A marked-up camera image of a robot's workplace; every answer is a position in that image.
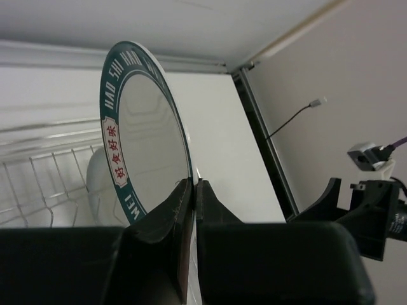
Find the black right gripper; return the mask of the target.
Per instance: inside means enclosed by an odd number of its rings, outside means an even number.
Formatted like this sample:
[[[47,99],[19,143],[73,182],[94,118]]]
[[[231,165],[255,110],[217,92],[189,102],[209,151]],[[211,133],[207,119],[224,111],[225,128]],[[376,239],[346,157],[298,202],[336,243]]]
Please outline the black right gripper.
[[[341,217],[337,207],[341,179],[330,178],[315,203],[288,222],[335,221],[355,239],[363,257],[382,261],[388,238],[406,241],[406,186],[399,179],[367,180],[350,186],[349,211]]]

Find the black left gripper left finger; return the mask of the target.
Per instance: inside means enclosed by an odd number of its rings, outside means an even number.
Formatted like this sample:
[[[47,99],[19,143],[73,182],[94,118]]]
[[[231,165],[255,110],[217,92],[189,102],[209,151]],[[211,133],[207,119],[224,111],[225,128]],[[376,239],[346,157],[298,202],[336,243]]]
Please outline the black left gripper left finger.
[[[186,304],[193,184],[128,227],[1,230],[2,304]]]

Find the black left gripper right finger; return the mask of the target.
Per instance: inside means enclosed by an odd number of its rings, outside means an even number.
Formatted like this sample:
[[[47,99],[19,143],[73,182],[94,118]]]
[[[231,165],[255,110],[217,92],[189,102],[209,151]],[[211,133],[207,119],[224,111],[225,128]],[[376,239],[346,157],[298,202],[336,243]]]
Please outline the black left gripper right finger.
[[[374,304],[353,237],[334,222],[245,223],[207,180],[196,194],[204,304]]]

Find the white plate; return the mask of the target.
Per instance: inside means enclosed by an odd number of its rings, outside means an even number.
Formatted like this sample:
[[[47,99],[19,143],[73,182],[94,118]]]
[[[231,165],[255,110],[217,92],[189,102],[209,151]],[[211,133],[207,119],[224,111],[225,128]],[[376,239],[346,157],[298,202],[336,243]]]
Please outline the white plate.
[[[86,171],[86,186],[90,210],[97,225],[118,224],[114,216],[117,196],[103,147],[98,148],[90,158]]]

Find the green rimmed lettered plate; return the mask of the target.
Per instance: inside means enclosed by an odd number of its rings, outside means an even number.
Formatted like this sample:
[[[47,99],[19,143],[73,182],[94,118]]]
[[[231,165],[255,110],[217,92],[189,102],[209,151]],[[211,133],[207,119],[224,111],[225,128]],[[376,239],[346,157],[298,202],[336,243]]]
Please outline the green rimmed lettered plate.
[[[181,182],[193,179],[186,134],[165,72],[143,45],[120,41],[110,49],[99,110],[113,187],[126,222],[133,224]]]

